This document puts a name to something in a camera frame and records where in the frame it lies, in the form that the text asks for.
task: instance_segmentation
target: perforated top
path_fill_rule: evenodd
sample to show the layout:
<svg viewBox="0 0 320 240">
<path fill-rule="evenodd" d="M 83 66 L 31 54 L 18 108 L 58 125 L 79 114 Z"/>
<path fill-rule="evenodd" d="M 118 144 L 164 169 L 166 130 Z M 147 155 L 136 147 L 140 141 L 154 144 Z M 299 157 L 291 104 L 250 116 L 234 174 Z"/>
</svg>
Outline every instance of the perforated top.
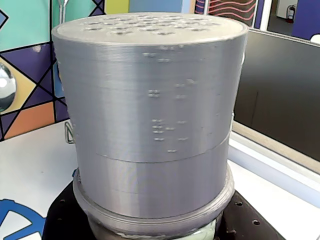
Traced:
<svg viewBox="0 0 320 240">
<path fill-rule="evenodd" d="M 55 27 L 60 39 L 106 45 L 170 45 L 214 42 L 245 34 L 238 21 L 208 15 L 138 12 L 100 15 Z"/>
</svg>

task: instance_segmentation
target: cylinder base ring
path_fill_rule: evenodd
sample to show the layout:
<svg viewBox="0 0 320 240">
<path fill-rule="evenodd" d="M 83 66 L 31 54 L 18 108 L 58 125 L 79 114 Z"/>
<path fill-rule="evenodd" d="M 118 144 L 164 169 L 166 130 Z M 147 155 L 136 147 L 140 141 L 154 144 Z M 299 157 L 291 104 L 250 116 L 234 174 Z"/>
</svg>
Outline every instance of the cylinder base ring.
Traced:
<svg viewBox="0 0 320 240">
<path fill-rule="evenodd" d="M 230 202 L 235 188 L 232 172 L 227 165 L 224 187 L 214 200 L 192 212 L 166 218 L 129 217 L 102 208 L 85 193 L 81 184 L 79 169 L 76 170 L 74 175 L 73 191 L 79 206 L 88 216 L 93 231 L 98 228 L 93 227 L 92 222 L 126 238 L 150 239 L 153 237 L 163 240 L 186 236 L 218 218 Z"/>
</svg>

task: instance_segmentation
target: black metal plate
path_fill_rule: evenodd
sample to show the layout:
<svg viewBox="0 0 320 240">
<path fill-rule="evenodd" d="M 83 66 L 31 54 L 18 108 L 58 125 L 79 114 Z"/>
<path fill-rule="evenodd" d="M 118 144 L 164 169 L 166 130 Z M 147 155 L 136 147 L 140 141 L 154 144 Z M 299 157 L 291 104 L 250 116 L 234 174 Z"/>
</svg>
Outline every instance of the black metal plate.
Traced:
<svg viewBox="0 0 320 240">
<path fill-rule="evenodd" d="M 70 183 L 49 208 L 42 240 L 95 240 Z M 237 191 L 215 240 L 285 240 Z"/>
</svg>

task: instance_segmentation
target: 3d printed cylinder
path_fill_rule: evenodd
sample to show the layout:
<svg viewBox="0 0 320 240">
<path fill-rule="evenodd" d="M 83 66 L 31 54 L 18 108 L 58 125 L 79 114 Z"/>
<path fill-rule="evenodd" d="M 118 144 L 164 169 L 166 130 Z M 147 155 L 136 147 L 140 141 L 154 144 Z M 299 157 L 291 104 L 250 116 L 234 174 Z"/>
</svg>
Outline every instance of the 3d printed cylinder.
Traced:
<svg viewBox="0 0 320 240">
<path fill-rule="evenodd" d="M 181 236 L 227 206 L 228 141 L 248 27 L 214 16 L 126 13 L 53 29 L 91 224 Z"/>
</svg>

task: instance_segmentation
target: white table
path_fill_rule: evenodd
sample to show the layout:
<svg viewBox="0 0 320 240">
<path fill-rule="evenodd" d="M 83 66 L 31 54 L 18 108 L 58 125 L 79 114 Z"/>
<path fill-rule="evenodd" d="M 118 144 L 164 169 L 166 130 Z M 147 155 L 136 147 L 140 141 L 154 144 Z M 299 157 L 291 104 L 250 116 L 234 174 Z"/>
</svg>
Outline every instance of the white table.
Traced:
<svg viewBox="0 0 320 240">
<path fill-rule="evenodd" d="M 320 235 L 319 208 L 231 161 L 229 164 L 235 188 L 284 238 L 316 240 Z M 75 146 L 65 143 L 63 122 L 0 142 L 0 221 L 3 199 L 14 200 L 45 218 L 76 167 Z M 11 211 L 0 226 L 0 239 L 30 224 Z M 40 240 L 41 236 L 36 232 L 21 239 Z"/>
</svg>

